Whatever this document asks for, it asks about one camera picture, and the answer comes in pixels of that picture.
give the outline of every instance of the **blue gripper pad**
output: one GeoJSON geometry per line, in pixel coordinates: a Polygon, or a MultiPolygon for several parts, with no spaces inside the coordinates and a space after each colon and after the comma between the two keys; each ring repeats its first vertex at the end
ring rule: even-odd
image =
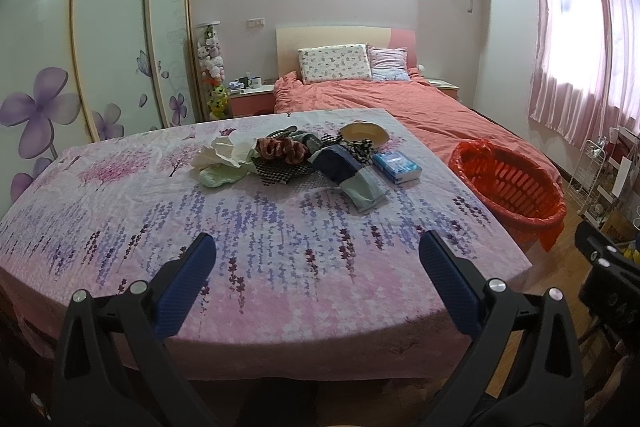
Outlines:
{"type": "Polygon", "coordinates": [[[436,286],[456,328],[475,340],[482,331],[484,307],[453,261],[453,253],[433,231],[422,234],[418,251],[422,267],[436,286]]]}
{"type": "Polygon", "coordinates": [[[154,333],[158,338],[165,339],[180,331],[215,264],[215,241],[203,233],[189,247],[184,263],[156,302],[154,333]]]}

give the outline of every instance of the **floral tablecloth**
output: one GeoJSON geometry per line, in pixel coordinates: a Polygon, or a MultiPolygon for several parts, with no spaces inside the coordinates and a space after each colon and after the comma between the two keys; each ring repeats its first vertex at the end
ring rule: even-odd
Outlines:
{"type": "Polygon", "coordinates": [[[491,213],[383,109],[239,118],[66,150],[0,222],[0,283],[44,352],[31,325],[56,337],[74,290],[120,293],[207,232],[216,266],[167,340],[188,377],[441,378],[468,340],[418,260],[429,229],[486,277],[518,286],[530,268],[491,213]],[[219,189],[189,176],[216,136],[292,124],[331,133],[354,120],[380,124],[386,147],[423,169],[401,186],[380,176],[389,194],[367,214],[320,174],[271,186],[251,174],[219,189]]]}

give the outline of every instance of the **headboard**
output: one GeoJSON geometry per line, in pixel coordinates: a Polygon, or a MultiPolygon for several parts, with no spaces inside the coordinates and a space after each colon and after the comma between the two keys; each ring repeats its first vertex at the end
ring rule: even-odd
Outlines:
{"type": "Polygon", "coordinates": [[[415,68],[415,32],[369,26],[300,26],[276,28],[278,76],[297,71],[298,50],[335,44],[372,44],[379,48],[407,48],[407,66],[415,68]]]}

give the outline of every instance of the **glass wardrobe door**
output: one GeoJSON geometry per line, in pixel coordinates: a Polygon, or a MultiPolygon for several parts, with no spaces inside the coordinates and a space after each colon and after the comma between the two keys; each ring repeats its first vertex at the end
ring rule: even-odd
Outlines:
{"type": "Polygon", "coordinates": [[[74,0],[78,71],[101,140],[161,128],[143,0],[74,0]]]}
{"type": "Polygon", "coordinates": [[[69,0],[0,0],[0,216],[59,153],[91,142],[69,41],[69,0]]]}
{"type": "Polygon", "coordinates": [[[193,82],[186,0],[149,1],[151,35],[167,120],[171,126],[194,123],[196,103],[190,92],[193,82]]]}

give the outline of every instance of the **wall outlet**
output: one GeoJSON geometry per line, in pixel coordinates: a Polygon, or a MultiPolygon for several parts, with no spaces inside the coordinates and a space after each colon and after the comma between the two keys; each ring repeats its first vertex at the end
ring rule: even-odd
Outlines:
{"type": "Polygon", "coordinates": [[[259,19],[247,19],[247,28],[255,28],[256,26],[264,26],[264,17],[259,19]]]}

